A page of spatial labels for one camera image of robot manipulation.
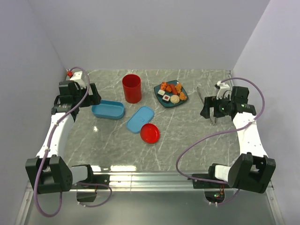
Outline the metal food tongs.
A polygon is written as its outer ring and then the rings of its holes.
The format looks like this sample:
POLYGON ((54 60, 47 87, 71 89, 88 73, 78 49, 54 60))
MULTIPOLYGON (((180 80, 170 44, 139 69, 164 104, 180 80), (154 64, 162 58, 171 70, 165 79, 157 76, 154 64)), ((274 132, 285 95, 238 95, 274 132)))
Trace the metal food tongs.
MULTIPOLYGON (((198 93, 198 95, 199 95, 199 97, 200 97, 200 99, 201 99, 202 104, 204 104, 204 97, 201 95, 199 86, 197 86, 196 89, 197 89, 197 93, 198 93)), ((216 124, 216 121, 217 121, 217 119, 212 119, 212 118, 210 118, 210 123, 211 123, 211 125, 214 126, 214 125, 216 124)))

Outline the orange fried nugget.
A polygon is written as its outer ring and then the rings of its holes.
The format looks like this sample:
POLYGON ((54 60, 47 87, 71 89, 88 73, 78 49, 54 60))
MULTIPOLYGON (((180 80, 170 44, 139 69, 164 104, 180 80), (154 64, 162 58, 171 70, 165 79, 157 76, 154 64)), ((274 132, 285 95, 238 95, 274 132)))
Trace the orange fried nugget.
POLYGON ((186 101, 187 100, 187 96, 184 94, 183 91, 180 93, 179 98, 180 98, 181 101, 186 101))
POLYGON ((182 84, 181 83, 177 83, 175 85, 175 88, 176 88, 177 93, 181 93, 182 84))

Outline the white steamed bun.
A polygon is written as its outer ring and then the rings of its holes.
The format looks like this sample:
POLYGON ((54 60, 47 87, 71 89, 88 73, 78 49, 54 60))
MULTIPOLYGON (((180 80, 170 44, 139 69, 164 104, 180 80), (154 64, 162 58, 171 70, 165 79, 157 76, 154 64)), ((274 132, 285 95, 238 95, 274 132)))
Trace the white steamed bun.
POLYGON ((178 95, 172 95, 171 98, 170 98, 170 102, 171 102, 172 104, 177 104, 177 103, 179 103, 179 102, 180 102, 179 96, 178 96, 178 95))

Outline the orange fried nugget back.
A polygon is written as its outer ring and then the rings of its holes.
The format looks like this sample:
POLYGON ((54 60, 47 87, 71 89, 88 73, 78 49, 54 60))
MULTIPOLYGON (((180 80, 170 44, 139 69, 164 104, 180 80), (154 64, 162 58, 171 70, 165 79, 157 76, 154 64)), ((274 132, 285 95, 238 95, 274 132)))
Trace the orange fried nugget back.
POLYGON ((176 88, 177 93, 181 93, 182 84, 181 83, 177 83, 175 85, 175 88, 176 88))

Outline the red sausage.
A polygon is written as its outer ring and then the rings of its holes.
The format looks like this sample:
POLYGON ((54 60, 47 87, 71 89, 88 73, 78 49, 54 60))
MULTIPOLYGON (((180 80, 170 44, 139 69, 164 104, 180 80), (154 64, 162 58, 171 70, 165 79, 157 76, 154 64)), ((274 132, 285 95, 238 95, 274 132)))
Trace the red sausage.
POLYGON ((171 90, 172 90, 172 94, 178 95, 178 92, 177 92, 177 89, 175 88, 175 85, 171 83, 170 87, 171 87, 171 90))

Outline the orange grilled salmon piece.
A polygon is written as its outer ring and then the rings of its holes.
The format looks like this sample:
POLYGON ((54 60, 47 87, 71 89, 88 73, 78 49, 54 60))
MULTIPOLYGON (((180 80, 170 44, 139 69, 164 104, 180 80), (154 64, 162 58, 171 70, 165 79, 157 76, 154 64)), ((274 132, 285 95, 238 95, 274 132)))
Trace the orange grilled salmon piece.
POLYGON ((160 89, 165 91, 167 88, 167 83, 166 82, 162 82, 161 85, 160 85, 160 89))

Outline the orange fried shrimp piece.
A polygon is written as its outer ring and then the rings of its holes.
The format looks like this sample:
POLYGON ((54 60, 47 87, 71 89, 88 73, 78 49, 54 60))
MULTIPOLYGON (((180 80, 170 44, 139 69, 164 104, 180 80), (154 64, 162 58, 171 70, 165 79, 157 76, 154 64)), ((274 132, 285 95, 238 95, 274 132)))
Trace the orange fried shrimp piece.
POLYGON ((168 92, 168 93, 171 93, 171 92, 172 92, 171 86, 170 86, 170 85, 167 85, 165 91, 168 92))

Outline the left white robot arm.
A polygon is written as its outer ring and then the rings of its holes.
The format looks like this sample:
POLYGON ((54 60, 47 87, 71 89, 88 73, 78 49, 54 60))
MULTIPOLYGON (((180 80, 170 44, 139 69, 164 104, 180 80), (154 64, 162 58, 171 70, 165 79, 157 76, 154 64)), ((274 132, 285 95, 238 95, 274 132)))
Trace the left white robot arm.
POLYGON ((79 183, 90 188, 95 183, 90 165, 68 167, 63 160, 68 134, 81 107, 100 103, 94 83, 81 87, 75 81, 59 83, 60 94, 51 110, 51 124, 44 144, 35 158, 28 159, 25 169, 36 194, 61 193, 79 183))

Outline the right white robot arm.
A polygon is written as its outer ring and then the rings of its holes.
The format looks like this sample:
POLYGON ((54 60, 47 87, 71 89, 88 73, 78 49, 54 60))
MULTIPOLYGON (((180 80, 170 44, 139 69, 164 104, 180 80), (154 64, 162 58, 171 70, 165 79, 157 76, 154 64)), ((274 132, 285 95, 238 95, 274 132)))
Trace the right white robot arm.
POLYGON ((231 188, 262 194, 275 171, 276 162, 268 157, 261 143, 256 110, 248 104, 249 90, 241 86, 230 87, 224 82, 218 82, 216 88, 217 95, 205 97, 200 115, 206 119, 231 117, 238 130, 240 156, 232 166, 210 166, 207 183, 216 188, 225 181, 231 188))

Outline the blue lunch box base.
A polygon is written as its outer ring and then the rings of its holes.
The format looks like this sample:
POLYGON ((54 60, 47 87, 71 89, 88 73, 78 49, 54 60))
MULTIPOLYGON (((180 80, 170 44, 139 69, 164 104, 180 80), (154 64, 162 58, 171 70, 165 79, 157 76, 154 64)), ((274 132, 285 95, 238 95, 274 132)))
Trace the blue lunch box base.
POLYGON ((92 106, 91 111, 97 118, 118 120, 124 116, 125 107, 121 102, 102 99, 100 104, 92 106))

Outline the blue lunch box lid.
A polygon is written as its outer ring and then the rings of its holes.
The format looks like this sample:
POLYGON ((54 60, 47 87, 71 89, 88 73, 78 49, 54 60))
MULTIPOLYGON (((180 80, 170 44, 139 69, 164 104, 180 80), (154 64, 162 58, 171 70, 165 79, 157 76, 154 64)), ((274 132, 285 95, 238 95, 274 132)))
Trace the blue lunch box lid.
POLYGON ((143 125, 149 123, 153 117, 154 111, 147 106, 142 106, 127 121, 127 129, 134 134, 138 134, 143 125))

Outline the red ribbed cup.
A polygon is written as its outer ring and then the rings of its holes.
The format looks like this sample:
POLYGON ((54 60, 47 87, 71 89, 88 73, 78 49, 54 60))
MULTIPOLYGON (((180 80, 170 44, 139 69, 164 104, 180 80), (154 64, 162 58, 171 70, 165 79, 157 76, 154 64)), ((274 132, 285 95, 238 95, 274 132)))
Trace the red ribbed cup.
POLYGON ((142 99, 141 79, 138 75, 128 74, 122 79, 125 100, 136 104, 142 99))

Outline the sushi roll red centre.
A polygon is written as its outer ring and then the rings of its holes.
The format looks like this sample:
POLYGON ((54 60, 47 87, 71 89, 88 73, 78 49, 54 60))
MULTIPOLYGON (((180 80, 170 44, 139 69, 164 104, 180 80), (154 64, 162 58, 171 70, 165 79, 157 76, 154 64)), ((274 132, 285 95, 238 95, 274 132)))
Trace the sushi roll red centre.
POLYGON ((169 95, 163 95, 163 97, 162 97, 162 100, 164 101, 164 102, 170 102, 170 96, 169 95))

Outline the sushi roll white centre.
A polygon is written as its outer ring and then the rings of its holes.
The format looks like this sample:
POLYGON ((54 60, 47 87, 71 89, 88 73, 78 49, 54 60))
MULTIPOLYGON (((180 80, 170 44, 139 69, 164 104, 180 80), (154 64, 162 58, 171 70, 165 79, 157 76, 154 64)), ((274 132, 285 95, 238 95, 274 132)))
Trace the sushi roll white centre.
POLYGON ((162 98, 165 95, 165 91, 162 89, 159 89, 159 91, 157 92, 157 95, 162 98))

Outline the red round cup lid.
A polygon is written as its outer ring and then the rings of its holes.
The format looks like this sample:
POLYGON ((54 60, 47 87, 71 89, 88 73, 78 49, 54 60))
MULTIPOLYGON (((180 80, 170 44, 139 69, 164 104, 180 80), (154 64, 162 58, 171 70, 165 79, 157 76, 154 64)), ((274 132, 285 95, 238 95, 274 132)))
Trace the red round cup lid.
POLYGON ((144 142, 154 144, 159 140, 160 132, 157 126, 151 123, 147 123, 142 126, 140 137, 144 142))

